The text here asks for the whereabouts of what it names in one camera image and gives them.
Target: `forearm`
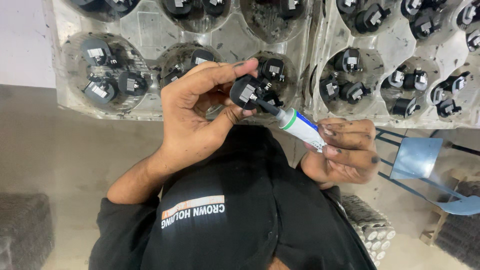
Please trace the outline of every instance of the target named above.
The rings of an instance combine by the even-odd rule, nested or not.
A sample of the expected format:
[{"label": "forearm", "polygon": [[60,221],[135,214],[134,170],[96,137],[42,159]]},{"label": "forearm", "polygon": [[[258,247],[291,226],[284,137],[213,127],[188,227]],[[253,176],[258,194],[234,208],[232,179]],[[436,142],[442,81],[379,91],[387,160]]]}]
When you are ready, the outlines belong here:
[{"label": "forearm", "polygon": [[170,176],[160,151],[141,160],[126,171],[107,192],[107,198],[116,204],[138,204],[157,196]]}]

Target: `gray floor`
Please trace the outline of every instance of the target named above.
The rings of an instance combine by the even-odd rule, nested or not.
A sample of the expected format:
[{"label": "gray floor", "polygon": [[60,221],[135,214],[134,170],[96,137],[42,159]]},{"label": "gray floor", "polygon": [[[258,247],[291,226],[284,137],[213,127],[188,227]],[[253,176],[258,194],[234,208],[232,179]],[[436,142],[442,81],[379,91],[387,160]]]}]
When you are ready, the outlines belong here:
[{"label": "gray floor", "polygon": [[[0,190],[44,192],[54,214],[56,246],[45,270],[85,270],[90,250],[99,236],[96,215],[108,187],[135,162],[149,155],[162,141],[158,122],[97,120],[58,108],[54,89],[0,85]],[[291,165],[305,149],[297,139],[272,128]],[[428,130],[396,129],[408,136],[429,136]],[[478,130],[459,131],[464,145],[478,148]],[[396,147],[377,143],[381,157],[394,161]],[[443,150],[434,173],[461,162],[478,168],[479,160],[463,153]],[[387,166],[382,171],[389,174]],[[414,183],[427,194],[431,190]],[[431,205],[375,177],[366,185],[342,185],[387,215],[397,230],[380,269],[467,269],[436,247],[418,237],[427,222]]]}]

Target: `plastic tray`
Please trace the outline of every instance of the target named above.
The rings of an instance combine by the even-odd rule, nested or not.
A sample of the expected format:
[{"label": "plastic tray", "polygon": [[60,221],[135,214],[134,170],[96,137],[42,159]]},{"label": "plastic tray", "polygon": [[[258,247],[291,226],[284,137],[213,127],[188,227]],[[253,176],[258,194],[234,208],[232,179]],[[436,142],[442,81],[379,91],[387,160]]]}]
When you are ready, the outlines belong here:
[{"label": "plastic tray", "polygon": [[[401,1],[361,3],[351,15],[341,15],[335,1],[302,1],[301,16],[283,20],[277,7],[268,1],[227,0],[219,17],[205,14],[199,0],[184,19],[175,19],[162,0],[140,0],[126,15],[108,6],[100,11],[85,12],[70,0],[44,0],[46,22],[53,36],[53,63],[57,75],[57,98],[61,106],[100,119],[162,121],[160,98],[163,78],[174,64],[187,66],[191,53],[199,47],[209,50],[216,61],[236,62],[250,57],[280,58],[285,62],[284,82],[274,82],[284,107],[293,107],[307,117],[345,117],[349,120],[370,119],[379,126],[406,128],[480,127],[480,94],[476,80],[480,74],[479,52],[469,52],[466,32],[479,23],[460,29],[456,18],[471,1],[449,0],[441,12],[442,28],[427,40],[414,38],[409,21],[401,14]],[[361,10],[379,3],[392,14],[375,33],[360,34],[352,19]],[[92,67],[83,59],[80,44],[89,38],[106,41],[122,68]],[[372,88],[372,94],[358,104],[339,99],[325,103],[320,98],[318,82],[330,71],[328,61],[335,54],[356,48],[361,53],[363,71],[341,74],[344,79],[361,81]],[[394,91],[381,88],[382,81],[403,63],[409,69],[420,67],[428,72],[425,91]],[[81,91],[94,72],[117,78],[123,70],[141,71],[148,82],[145,95],[119,94],[108,104],[91,102]],[[470,71],[467,86],[453,98],[462,111],[447,118],[437,115],[430,92],[451,74]],[[397,97],[417,97],[419,111],[405,119],[391,114]],[[211,108],[207,117],[214,118],[219,107]],[[273,121],[259,113],[251,122]]]}]

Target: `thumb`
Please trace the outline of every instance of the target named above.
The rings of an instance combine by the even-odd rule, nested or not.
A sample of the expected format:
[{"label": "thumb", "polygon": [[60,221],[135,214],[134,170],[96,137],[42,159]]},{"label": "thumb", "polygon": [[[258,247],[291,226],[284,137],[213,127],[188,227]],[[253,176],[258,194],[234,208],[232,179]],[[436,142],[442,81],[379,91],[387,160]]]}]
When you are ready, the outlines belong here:
[{"label": "thumb", "polygon": [[256,112],[257,109],[244,110],[237,105],[230,105],[223,109],[220,114],[205,127],[205,129],[216,136],[226,137],[234,124],[254,115]]}]

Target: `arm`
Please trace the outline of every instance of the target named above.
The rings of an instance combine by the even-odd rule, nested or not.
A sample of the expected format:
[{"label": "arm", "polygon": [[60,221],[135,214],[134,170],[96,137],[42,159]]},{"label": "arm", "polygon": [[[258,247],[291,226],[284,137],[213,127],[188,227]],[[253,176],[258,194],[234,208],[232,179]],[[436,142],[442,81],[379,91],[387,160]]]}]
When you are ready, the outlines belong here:
[{"label": "arm", "polygon": [[321,189],[335,183],[365,184],[377,174],[380,158],[372,121],[327,118],[317,124],[328,145],[323,147],[323,153],[318,153],[305,144],[311,151],[302,157],[298,169],[317,181]]},{"label": "arm", "polygon": [[[108,190],[116,204],[139,204],[157,196],[167,178],[215,152],[233,124],[252,116],[229,98],[233,80],[255,75],[255,58],[236,64],[204,62],[161,91],[164,140],[151,156],[135,164]],[[214,105],[227,106],[213,121],[205,118]]]}]

